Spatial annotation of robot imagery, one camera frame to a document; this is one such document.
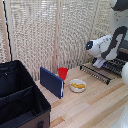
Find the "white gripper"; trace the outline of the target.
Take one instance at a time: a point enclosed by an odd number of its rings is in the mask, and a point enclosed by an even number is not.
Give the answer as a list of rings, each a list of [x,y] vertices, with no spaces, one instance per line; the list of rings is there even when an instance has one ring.
[[[105,59],[97,58],[95,63],[93,64],[94,67],[101,68],[102,65],[106,62]]]

